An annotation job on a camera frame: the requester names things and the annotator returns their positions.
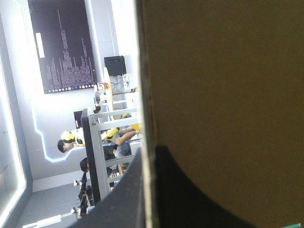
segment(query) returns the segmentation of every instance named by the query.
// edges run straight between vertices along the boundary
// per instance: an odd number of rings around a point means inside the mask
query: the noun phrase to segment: black object
[[[104,60],[109,76],[125,75],[127,73],[123,56],[105,57]]]
[[[81,115],[82,115],[82,111],[76,111],[76,112],[74,112],[74,119],[75,119],[76,129],[79,129],[79,128],[82,127]]]
[[[87,198],[89,199],[90,206],[94,205],[94,199],[92,195],[92,189],[90,185],[86,185],[87,178],[86,178],[86,172],[84,172],[81,180],[77,182],[77,184],[80,185],[80,192],[78,194],[78,198],[80,200],[80,205],[78,206],[78,210],[76,212],[76,218],[82,219],[86,215],[86,209],[87,209]]]
[[[70,228],[144,228],[142,181],[142,157],[137,152],[114,190]]]
[[[180,169],[166,146],[156,147],[156,172],[161,228],[254,227],[201,192]]]
[[[98,178],[97,178],[97,172],[96,172],[96,166],[95,166],[94,151],[93,151],[91,131],[90,131],[87,111],[88,111],[87,108],[85,108],[82,111],[81,123],[82,123],[82,128],[84,131],[84,137],[85,137],[85,143],[86,143],[85,150],[86,150],[87,162],[90,167],[89,169],[90,169],[92,192],[93,192],[94,201],[97,204],[100,201],[100,192],[99,192],[99,187],[98,187]]]
[[[44,93],[94,87],[97,80],[85,1],[28,3]]]
[[[115,189],[71,228],[144,228],[140,153]],[[204,193],[183,173],[165,146],[156,147],[156,203],[161,228],[254,228]]]

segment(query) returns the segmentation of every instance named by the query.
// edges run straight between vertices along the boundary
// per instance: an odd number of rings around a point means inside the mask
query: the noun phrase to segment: white wall
[[[117,52],[117,44],[115,39],[112,39],[111,33],[114,24],[110,21],[113,21],[113,18],[112,14],[108,13],[111,4],[109,0],[91,0],[90,2],[93,14],[88,13],[89,22],[95,21],[96,30],[96,36],[94,36],[93,26],[90,25],[91,37],[95,37],[92,40],[95,61],[103,65],[103,57],[112,56]],[[43,94],[28,1],[1,0],[0,13],[33,180],[77,171],[80,160],[86,157],[85,149],[72,152],[65,161],[51,163],[45,159],[41,135],[37,133],[37,129],[44,135],[47,155],[61,158],[64,154],[58,151],[57,141],[64,130],[75,128],[74,111],[93,106],[94,91],[86,89]],[[96,55],[97,50],[100,52],[99,59]]]
[[[138,87],[139,49],[134,0],[111,0],[119,55],[124,56],[126,71],[130,77],[130,88]],[[128,108],[139,103],[139,94],[126,94]]]

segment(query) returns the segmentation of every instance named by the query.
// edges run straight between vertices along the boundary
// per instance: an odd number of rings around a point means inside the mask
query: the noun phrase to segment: person
[[[63,132],[61,134],[61,139],[57,143],[58,150],[62,153],[65,153],[74,147],[85,145],[84,131],[82,127],[71,132]]]
[[[109,133],[109,131],[105,132],[102,138],[107,140],[108,143],[114,142],[118,146],[125,143],[127,140],[130,140],[137,134],[137,131],[130,126],[119,130],[117,128],[113,129],[109,130],[112,131],[111,133]],[[57,143],[58,150],[62,153],[65,153],[78,146],[86,146],[82,128],[75,129],[71,132],[63,132],[61,139]]]

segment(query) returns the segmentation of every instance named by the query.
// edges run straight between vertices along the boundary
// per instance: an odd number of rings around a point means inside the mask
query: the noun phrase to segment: tripod
[[[93,199],[93,193],[92,188],[90,185],[86,185],[87,178],[86,178],[86,172],[84,172],[82,178],[80,181],[74,181],[74,186],[79,185],[80,186],[80,192],[78,194],[78,198],[80,200],[80,205],[78,208],[72,208],[71,212],[76,213],[77,220],[81,219],[83,216],[87,213],[87,203],[89,201],[90,206],[94,206],[94,199]]]

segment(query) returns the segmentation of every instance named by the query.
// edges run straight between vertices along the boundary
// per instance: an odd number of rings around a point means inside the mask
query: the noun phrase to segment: glowing light
[[[46,143],[44,140],[44,135],[43,133],[38,129],[37,127],[37,121],[36,121],[36,116],[34,114],[33,108],[32,108],[32,103],[30,103],[30,108],[31,108],[31,112],[32,112],[32,117],[33,117],[33,123],[34,123],[34,128],[35,128],[35,132],[37,134],[39,134],[40,138],[41,138],[41,143],[42,143],[42,148],[43,148],[43,154],[44,154],[44,158],[48,161],[50,161],[51,163],[58,163],[58,162],[63,162],[65,161],[68,156],[70,155],[70,153],[72,151],[76,151],[76,150],[80,150],[80,149],[84,149],[84,147],[74,147],[73,149],[65,152],[65,156],[63,157],[59,157],[59,158],[52,158],[48,155],[47,153],[47,149],[46,149]]]
[[[10,110],[10,104],[9,104],[9,97],[7,94],[6,90],[6,83],[5,83],[5,78],[4,78],[4,73],[3,73],[3,68],[2,68],[2,61],[0,57],[0,98],[1,102],[3,105],[3,111],[4,111],[4,118],[5,122],[7,124],[8,128],[8,134],[9,134],[9,139],[10,139],[10,144],[11,144],[11,151],[15,163],[15,169],[17,175],[17,180],[18,180],[18,187],[14,195],[9,199],[9,202],[7,203],[3,213],[0,216],[0,227],[3,226],[4,222],[8,218],[10,212],[13,210],[15,207],[16,203],[20,199],[22,193],[24,192],[26,188],[26,179],[24,176],[20,156],[19,156],[19,148],[16,140],[16,134],[15,134],[15,128],[14,128],[14,123],[11,115],[11,110]]]

